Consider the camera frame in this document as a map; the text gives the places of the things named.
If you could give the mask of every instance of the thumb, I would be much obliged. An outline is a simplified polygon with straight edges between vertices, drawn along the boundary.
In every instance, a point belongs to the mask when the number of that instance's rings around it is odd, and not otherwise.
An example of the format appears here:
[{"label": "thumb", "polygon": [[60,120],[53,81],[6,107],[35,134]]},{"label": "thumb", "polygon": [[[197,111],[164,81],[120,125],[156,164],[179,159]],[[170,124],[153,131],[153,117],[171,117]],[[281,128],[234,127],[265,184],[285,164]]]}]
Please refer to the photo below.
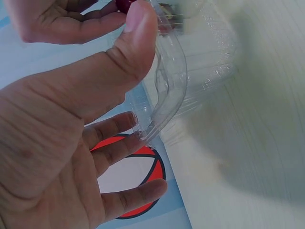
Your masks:
[{"label": "thumb", "polygon": [[146,76],[154,59],[156,36],[155,10],[150,3],[137,0],[112,48],[38,74],[34,77],[40,85],[35,80],[31,85],[75,116],[92,121],[107,112],[108,103],[117,101]]}]

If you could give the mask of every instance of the fingernail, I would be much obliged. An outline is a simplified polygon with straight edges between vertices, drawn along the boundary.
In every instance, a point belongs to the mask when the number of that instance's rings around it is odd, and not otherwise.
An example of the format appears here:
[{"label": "fingernail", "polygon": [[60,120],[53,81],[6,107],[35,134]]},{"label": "fingernail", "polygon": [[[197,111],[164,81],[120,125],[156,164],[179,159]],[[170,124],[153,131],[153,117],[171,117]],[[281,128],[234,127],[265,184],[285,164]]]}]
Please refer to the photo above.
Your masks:
[{"label": "fingernail", "polygon": [[135,31],[141,24],[144,15],[145,15],[145,10],[141,6],[141,4],[136,1],[133,2],[127,14],[126,26],[124,28],[124,32]]},{"label": "fingernail", "polygon": [[134,125],[137,125],[139,122],[138,117],[135,113],[132,113],[132,120]]}]

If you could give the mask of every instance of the red circle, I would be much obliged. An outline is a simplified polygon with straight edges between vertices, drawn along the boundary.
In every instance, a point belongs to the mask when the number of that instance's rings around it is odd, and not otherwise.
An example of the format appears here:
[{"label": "red circle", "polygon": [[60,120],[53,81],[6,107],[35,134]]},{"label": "red circle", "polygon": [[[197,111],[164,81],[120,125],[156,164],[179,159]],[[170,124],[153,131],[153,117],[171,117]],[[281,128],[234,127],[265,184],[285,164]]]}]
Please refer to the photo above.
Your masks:
[{"label": "red circle", "polygon": [[[108,138],[106,140],[103,140],[92,150],[95,150],[95,149],[101,148],[103,146],[120,141],[120,140],[124,139],[126,136],[128,136],[128,135],[120,134],[120,135]],[[150,148],[148,146],[143,146],[141,149],[139,149],[132,155],[129,155],[128,157],[136,157],[136,156],[142,156],[142,157],[148,156],[148,157],[154,158],[154,163],[153,163],[152,167],[150,168],[149,173],[147,174],[147,176],[145,177],[145,179],[143,180],[143,182],[140,185],[145,184],[145,183],[150,182],[155,179],[160,179],[160,178],[165,179],[165,167],[164,167],[164,164],[163,164],[163,161],[162,161],[160,155],[158,154],[158,152],[155,149]],[[157,203],[157,201],[146,204],[140,208],[137,208],[135,210],[132,210],[130,212],[123,214],[118,219],[132,219],[132,218],[138,217],[138,216],[148,212],[151,208],[153,208],[153,206],[156,203]]]}]

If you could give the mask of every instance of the red object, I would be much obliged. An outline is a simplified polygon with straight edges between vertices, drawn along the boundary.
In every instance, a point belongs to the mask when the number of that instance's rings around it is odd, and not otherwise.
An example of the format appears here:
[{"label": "red object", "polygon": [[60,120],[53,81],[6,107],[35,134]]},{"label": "red object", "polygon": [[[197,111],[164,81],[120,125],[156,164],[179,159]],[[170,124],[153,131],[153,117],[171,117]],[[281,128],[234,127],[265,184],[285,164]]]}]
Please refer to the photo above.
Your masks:
[{"label": "red object", "polygon": [[[128,135],[125,135],[125,134],[119,134],[117,136],[108,138],[104,141],[101,141],[94,149],[98,149],[100,147],[115,143],[117,141],[124,139],[127,136]],[[163,161],[155,149],[144,146],[141,149],[139,149],[137,152],[135,152],[132,155],[129,155],[127,157],[138,157],[138,156],[154,158],[154,163],[152,165],[152,168],[150,169],[149,173],[147,174],[147,176],[145,177],[145,179],[142,181],[142,183],[140,185],[145,184],[145,183],[150,182],[155,179],[159,179],[159,178],[166,179],[165,167],[164,167]],[[132,219],[132,218],[141,216],[144,213],[148,212],[150,209],[152,209],[157,202],[158,201],[155,201],[155,202],[146,204],[138,209],[127,212],[124,215],[118,217],[117,219]]]},{"label": "red object", "polygon": [[137,0],[115,0],[116,7],[122,13],[127,14],[130,8],[130,5]]}]

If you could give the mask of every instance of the hand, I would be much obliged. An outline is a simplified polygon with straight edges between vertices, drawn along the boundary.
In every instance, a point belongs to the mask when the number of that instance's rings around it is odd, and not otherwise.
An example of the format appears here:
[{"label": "hand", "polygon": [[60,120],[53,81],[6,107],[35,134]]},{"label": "hand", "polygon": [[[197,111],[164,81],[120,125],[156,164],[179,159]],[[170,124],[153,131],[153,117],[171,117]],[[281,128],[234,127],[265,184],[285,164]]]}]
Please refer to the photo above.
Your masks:
[{"label": "hand", "polygon": [[24,42],[80,44],[99,38],[125,23],[114,1],[82,15],[97,0],[4,0]]},{"label": "hand", "polygon": [[0,228],[94,229],[166,191],[166,182],[155,180],[100,194],[97,178],[133,153],[138,139],[131,135],[90,150],[130,129],[135,119],[124,113],[84,129],[122,103],[148,73],[156,34],[155,12],[139,0],[107,52],[0,90]]}]

